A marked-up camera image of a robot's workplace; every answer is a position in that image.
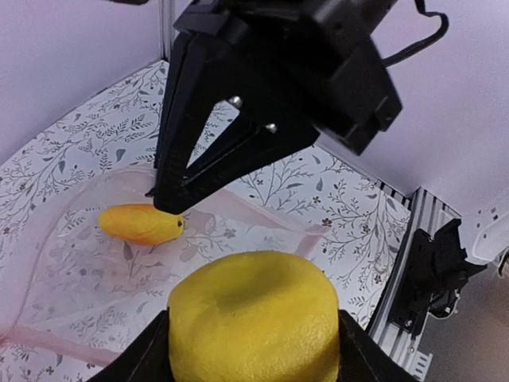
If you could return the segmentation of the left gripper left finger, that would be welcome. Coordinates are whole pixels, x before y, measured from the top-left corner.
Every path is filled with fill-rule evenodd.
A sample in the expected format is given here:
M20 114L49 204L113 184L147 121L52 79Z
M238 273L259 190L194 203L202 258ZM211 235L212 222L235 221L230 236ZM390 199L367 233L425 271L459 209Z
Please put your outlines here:
M171 381L168 335L169 311L163 310L123 353L88 381Z

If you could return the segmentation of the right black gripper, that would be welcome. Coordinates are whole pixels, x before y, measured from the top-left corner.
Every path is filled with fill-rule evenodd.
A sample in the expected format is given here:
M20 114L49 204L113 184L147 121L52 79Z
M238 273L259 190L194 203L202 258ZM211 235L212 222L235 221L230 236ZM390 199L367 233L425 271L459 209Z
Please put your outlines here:
M177 37L170 61L154 206L185 211L314 144L319 134L298 111L296 91L319 130L362 154L402 110L371 38L393 5L191 2L173 24L191 33ZM267 54L292 85L264 56L238 49Z

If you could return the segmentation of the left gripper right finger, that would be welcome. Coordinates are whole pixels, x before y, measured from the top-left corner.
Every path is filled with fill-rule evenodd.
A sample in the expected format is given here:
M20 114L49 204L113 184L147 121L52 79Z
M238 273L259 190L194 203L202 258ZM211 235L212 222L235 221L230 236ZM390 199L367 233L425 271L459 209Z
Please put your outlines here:
M415 382L346 311L338 311L340 382Z

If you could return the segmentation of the clear zip top bag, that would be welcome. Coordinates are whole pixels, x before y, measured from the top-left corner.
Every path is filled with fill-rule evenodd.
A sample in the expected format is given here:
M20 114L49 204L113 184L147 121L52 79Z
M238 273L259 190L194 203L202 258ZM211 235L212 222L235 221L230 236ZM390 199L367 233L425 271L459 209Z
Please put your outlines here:
M245 251L307 257L326 232L222 189L184 214L175 240L139 245L105 234L100 214L144 203L154 178L147 166L129 166L34 209L1 276L3 345L107 365L197 268Z

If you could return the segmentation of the yellow lemon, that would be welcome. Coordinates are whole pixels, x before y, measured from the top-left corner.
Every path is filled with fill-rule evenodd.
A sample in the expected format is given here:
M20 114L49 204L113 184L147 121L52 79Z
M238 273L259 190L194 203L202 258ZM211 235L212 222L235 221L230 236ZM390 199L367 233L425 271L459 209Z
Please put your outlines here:
M169 361L177 381L334 381L339 299L296 255L229 255L170 293Z

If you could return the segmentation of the orange yellow mango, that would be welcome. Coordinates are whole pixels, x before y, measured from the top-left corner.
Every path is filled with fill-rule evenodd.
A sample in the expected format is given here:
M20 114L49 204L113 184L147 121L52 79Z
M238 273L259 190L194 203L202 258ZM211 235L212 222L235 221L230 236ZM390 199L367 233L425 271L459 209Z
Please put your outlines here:
M117 205L99 216L107 235L139 245L159 245L177 239L185 229L184 217L162 212L149 204Z

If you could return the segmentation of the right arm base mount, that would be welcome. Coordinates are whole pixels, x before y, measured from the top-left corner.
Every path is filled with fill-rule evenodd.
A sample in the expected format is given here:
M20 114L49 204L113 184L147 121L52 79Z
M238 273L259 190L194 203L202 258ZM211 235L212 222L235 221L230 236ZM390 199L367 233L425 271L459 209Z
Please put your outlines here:
M453 219L433 236L419 228L414 232L402 283L390 311L390 321L415 339L421 334L430 308L441 300L450 302L469 279L487 269L468 262L460 245L460 219Z

